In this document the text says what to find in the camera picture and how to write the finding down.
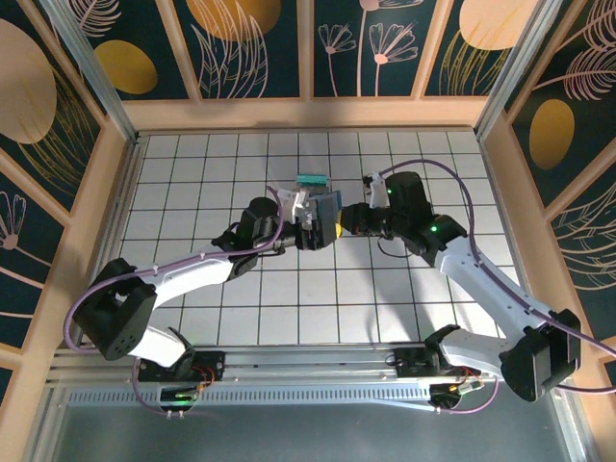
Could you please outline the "blue leather card holder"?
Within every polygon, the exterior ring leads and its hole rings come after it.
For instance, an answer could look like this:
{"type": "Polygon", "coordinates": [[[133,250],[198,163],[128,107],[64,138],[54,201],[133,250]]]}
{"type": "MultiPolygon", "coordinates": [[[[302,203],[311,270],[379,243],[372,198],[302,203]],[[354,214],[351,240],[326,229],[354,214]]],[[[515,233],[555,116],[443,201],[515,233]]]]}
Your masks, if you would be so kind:
{"type": "Polygon", "coordinates": [[[340,220],[342,207],[339,192],[329,192],[320,195],[309,195],[307,203],[314,201],[318,204],[319,220],[314,223],[310,230],[302,228],[301,239],[304,250],[320,250],[333,244],[335,236],[335,223],[340,220]]]}

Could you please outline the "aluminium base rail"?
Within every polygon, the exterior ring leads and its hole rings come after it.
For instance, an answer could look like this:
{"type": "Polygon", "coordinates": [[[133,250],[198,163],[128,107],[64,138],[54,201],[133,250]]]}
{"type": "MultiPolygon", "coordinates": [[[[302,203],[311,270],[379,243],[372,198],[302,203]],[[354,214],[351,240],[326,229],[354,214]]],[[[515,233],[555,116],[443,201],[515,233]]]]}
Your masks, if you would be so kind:
{"type": "Polygon", "coordinates": [[[432,344],[196,346],[187,357],[195,367],[210,368],[223,376],[231,376],[233,368],[266,373],[300,368],[299,377],[367,374],[390,368],[397,377],[413,378],[452,376],[467,368],[504,379],[502,363],[514,358],[513,349],[505,339],[455,330],[432,344]]]}

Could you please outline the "aluminium side rail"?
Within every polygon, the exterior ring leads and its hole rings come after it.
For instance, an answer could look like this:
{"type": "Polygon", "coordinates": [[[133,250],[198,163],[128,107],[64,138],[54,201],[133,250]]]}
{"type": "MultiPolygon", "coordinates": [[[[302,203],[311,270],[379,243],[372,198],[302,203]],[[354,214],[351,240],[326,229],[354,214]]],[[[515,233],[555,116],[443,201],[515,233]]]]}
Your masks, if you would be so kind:
{"type": "Polygon", "coordinates": [[[137,345],[154,301],[153,288],[135,275],[137,266],[119,255],[145,146],[146,141],[138,141],[122,161],[103,246],[109,261],[100,264],[100,272],[92,281],[98,290],[73,315],[98,351],[111,360],[127,355],[137,345]]]}

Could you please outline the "aluminium frame post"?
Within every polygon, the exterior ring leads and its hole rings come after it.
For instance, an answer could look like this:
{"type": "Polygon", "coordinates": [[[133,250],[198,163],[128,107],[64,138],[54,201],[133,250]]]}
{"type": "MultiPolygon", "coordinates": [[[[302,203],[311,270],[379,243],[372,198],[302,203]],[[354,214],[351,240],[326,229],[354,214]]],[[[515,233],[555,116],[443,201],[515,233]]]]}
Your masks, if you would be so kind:
{"type": "Polygon", "coordinates": [[[125,139],[134,144],[137,131],[90,44],[90,39],[104,38],[121,17],[119,0],[38,1],[107,114],[125,139]]]}
{"type": "Polygon", "coordinates": [[[557,17],[562,2],[563,0],[539,0],[532,10],[475,125],[475,138],[479,144],[483,144],[489,135],[506,101],[537,54],[546,33],[557,17]]]}

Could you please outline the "grey metal base plate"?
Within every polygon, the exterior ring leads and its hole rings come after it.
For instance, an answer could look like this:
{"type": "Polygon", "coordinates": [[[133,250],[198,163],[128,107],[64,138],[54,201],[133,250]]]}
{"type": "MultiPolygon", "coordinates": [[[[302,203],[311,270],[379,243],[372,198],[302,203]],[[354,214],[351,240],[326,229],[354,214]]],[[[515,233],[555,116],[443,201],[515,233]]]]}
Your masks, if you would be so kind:
{"type": "Polygon", "coordinates": [[[73,407],[52,462],[573,462],[551,407],[501,395],[472,415],[380,405],[229,406],[167,421],[73,407]]]}

